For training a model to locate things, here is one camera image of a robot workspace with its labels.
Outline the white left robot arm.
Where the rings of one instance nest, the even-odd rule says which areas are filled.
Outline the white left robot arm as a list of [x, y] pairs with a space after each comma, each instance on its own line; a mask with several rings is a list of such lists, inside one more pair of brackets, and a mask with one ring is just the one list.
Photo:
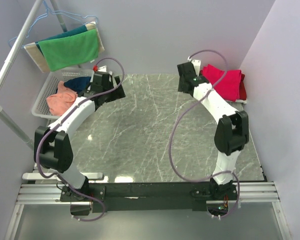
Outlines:
[[57, 176], [78, 201], [90, 196], [89, 179], [73, 163], [71, 138], [80, 125], [103, 104], [124, 98], [123, 76], [96, 71], [70, 108], [48, 127], [34, 134], [34, 161], [41, 176]]

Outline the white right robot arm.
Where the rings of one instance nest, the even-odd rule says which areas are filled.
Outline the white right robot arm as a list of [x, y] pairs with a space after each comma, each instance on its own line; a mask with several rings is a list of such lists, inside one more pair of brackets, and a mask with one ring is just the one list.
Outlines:
[[230, 194], [237, 195], [233, 185], [233, 172], [237, 159], [249, 142], [249, 117], [228, 104], [214, 90], [213, 85], [199, 74], [191, 61], [177, 65], [178, 91], [190, 94], [202, 104], [217, 123], [214, 145], [218, 150], [215, 169], [209, 180], [209, 195], [220, 200]]

